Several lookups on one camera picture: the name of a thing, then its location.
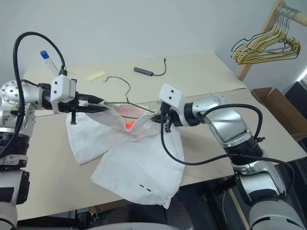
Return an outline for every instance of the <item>metal hanger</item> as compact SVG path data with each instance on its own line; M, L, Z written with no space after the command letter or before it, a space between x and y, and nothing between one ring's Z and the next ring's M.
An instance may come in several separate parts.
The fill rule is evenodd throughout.
M128 85L129 89L128 89L128 91L125 93L125 96L126 96L126 101L125 101L125 102L108 102L108 101L106 101L106 102L105 102L106 104L131 104L131 105L133 105L133 106L135 106L135 107L138 107L138 108L140 108L140 109L143 109L143 110L146 110L146 111L148 111L148 112L154 113L154 111L152 111L152 110L150 110L150 109L146 109L146 108L144 108L144 107L141 107L141 106L139 106L139 105L137 105L137 104L134 104L134 103L131 103L131 102L129 101L128 93L129 93L130 90L131 90L131 86L130 86L129 82L127 82L125 79L123 79L123 78L121 78L121 77L113 77L113 76L107 77L103 82L107 82L110 78L116 78L116 79L122 80L123 82L125 82L125 83ZM122 116L122 117L131 118L131 119L138 119L138 118L136 118L136 117L127 117L127 116Z
M233 58L238 64L255 64L260 62L294 59L300 52L301 45L294 38L288 38L289 23L298 11L288 7L280 6L276 9L275 23L267 33L255 35L247 44L242 41L233 47ZM283 43L283 47L268 47Z
M233 58L235 61L238 62L238 58L240 55L247 52L249 49L257 50L257 47L260 42L266 41L267 39L272 38L275 35L279 35L279 31L281 29L282 20L284 20L284 17L281 17L281 15L278 13L278 11L275 12L275 23L272 27L272 29L266 33L261 33L261 36L254 37L254 39L251 39L249 43L242 44L241 46L237 47L237 50L234 50L233 52Z
M258 43L254 49L246 50L247 52L245 54L242 54L242 52L240 57L238 58L239 64L247 64L246 60L248 61L248 63L250 63L250 57L252 57L253 60L255 60L256 58L257 62L255 63L259 63L272 60L289 59L288 57L293 56L295 56L294 58L296 58L298 56L300 51L300 43L298 41L295 41L295 39L290 39L286 37L289 31L290 20L297 13L297 10L287 6L280 6L278 11L283 18L281 20L282 25L279 30L279 33ZM267 47L276 43L284 43L284 46L277 49L266 50Z

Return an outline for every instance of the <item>beige table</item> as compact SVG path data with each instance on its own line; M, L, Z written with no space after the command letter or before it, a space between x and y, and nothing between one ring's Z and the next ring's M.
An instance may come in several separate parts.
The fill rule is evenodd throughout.
M180 77L179 80L173 79L178 85L181 84L179 81L182 79L185 81L187 79L193 81L193 79L199 78L199 76L194 77L193 74L189 78L186 76L178 77ZM214 76L201 77L206 78L208 82L214 78ZM306 156L306 153L271 113L259 104L247 89L241 89L244 88L244 85L238 82L231 74L228 75L228 78L230 79L228 83L226 77L221 82L221 89L223 88L221 91L225 91L221 94L225 97L227 103L251 104L257 106L263 112L264 119L260 136L265 136L266 140L260 145L266 150L269 157L283 161L291 161ZM145 80L140 81L139 84L147 84ZM190 86L183 85L183 91L189 96L192 96L193 92L191 90L189 91L188 87ZM196 81L194 81L194 85L191 87L198 88L199 91L197 94L206 93L205 91L201 92L201 88L197 86ZM216 92L220 92L218 86L212 85L212 88ZM200 97L202 95L192 96L189 97L189 100L195 100ZM156 102L145 104L151 108L157 107ZM245 109L238 109L238 111L242 114L250 129L255 130L257 115L253 111ZM36 118L35 129L28 150L29 161L26 168L31 173L29 197L24 204L18 206L19 219L45 216L121 199L121 197L114 193L92 183L89 179L100 162L101 157L83 165L77 164L69 146L65 120L65 114ZM219 146L206 125L182 127L180 129L187 161L203 161L224 154L223 149ZM229 159L221 159L202 166L187 166L181 185L197 183L231 174L233 174L233 171Z
M102 80L107 76L122 77L131 85L129 99L134 103L156 101L164 83L180 89L185 96L246 88L214 53L167 57L166 65L167 71L163 76L150 77L133 71L133 67L139 67L161 73L164 71L163 58L71 66L68 67L68 76L77 79L77 91L107 101L125 100L128 88L121 80L110 79L106 83ZM102 70L106 72L105 76L92 82L85 80ZM50 83L54 79L45 68L29 70L24 77L36 83Z

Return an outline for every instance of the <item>blue cap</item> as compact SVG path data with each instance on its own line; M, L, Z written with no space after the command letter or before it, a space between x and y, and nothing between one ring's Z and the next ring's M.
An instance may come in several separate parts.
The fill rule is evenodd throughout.
M45 50L40 51L40 55L43 57L43 59L49 58L49 55L48 55L47 51L45 51Z

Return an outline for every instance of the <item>white wall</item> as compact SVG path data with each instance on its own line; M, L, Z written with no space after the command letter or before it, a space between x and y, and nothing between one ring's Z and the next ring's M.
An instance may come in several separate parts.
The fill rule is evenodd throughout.
M0 0L0 84L13 78L12 47L25 31L41 32L61 49L67 65L213 52L237 73L230 49L257 33L274 0ZM307 12L306 0L289 5ZM286 89L307 67L307 28L296 23L290 34L303 51L296 60L253 66L249 88ZM20 47L21 73L42 65L46 49L39 38Z

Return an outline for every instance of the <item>hanger hook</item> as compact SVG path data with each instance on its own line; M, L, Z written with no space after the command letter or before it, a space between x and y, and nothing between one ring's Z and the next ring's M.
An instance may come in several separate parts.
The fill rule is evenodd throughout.
M128 93L129 93L130 90L131 90L131 86L130 86L129 82L127 82L125 79L123 79L123 78L121 78L121 77L113 77L113 76L107 77L103 82L107 82L107 80L109 80L109 78L117 78L117 79L120 79L120 80L124 81L124 82L129 86L128 91L125 93L125 95L126 95L126 100L127 100L127 102L129 103Z

